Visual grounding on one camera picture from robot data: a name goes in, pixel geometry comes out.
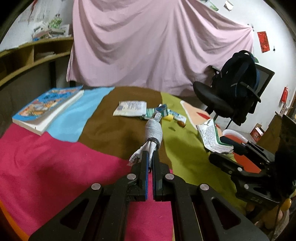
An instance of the open book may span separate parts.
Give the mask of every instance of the open book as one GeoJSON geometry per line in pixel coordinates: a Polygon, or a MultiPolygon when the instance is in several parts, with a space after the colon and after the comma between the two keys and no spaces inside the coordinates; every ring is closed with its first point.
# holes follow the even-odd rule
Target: open book
{"type": "Polygon", "coordinates": [[[81,88],[53,88],[22,108],[12,122],[42,135],[54,118],[83,95],[81,88]]]}
{"type": "Polygon", "coordinates": [[[213,119],[196,126],[206,149],[218,153],[232,153],[233,146],[220,141],[217,127],[213,119]]]}

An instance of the black backpack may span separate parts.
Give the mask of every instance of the black backpack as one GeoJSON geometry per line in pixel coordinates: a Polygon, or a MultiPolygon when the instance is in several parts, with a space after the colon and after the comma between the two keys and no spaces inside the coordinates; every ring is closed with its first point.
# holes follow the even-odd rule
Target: black backpack
{"type": "Polygon", "coordinates": [[[251,95],[240,82],[250,86],[254,91],[259,85],[259,73],[256,70],[254,57],[246,50],[235,53],[224,64],[220,73],[214,76],[212,87],[220,98],[235,107],[251,95]]]}

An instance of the wooden furniture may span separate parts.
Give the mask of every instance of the wooden furniture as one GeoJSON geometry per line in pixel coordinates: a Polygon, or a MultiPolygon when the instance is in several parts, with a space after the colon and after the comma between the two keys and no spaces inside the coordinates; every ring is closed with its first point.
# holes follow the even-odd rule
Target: wooden furniture
{"type": "Polygon", "coordinates": [[[0,88],[21,73],[45,62],[50,63],[51,86],[56,87],[55,59],[70,55],[73,37],[42,39],[0,53],[0,88]],[[54,56],[37,59],[37,53],[54,52],[54,56]]]}
{"type": "Polygon", "coordinates": [[[264,149],[270,151],[273,154],[276,153],[279,147],[281,120],[282,117],[276,112],[266,132],[264,132],[263,136],[257,142],[259,146],[263,147],[264,149]]]}

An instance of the black rubber band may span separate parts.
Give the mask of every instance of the black rubber band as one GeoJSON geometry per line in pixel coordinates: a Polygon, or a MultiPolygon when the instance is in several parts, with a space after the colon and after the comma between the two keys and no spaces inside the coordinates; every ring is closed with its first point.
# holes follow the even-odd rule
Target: black rubber band
{"type": "Polygon", "coordinates": [[[155,138],[155,137],[149,137],[149,138],[147,139],[147,141],[152,141],[152,142],[154,142],[154,143],[156,144],[156,149],[157,149],[157,150],[159,149],[160,144],[159,144],[159,141],[157,140],[157,138],[155,138]]]}

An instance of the wooden shelf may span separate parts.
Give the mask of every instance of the wooden shelf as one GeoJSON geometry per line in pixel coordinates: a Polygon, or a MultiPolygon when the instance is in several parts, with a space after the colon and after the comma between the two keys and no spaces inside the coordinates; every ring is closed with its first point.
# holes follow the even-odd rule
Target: wooden shelf
{"type": "Polygon", "coordinates": [[[73,38],[42,39],[23,44],[15,49],[0,53],[0,86],[24,71],[39,64],[68,56],[71,53],[73,38]],[[37,53],[51,52],[54,56],[36,60],[37,53]]]}

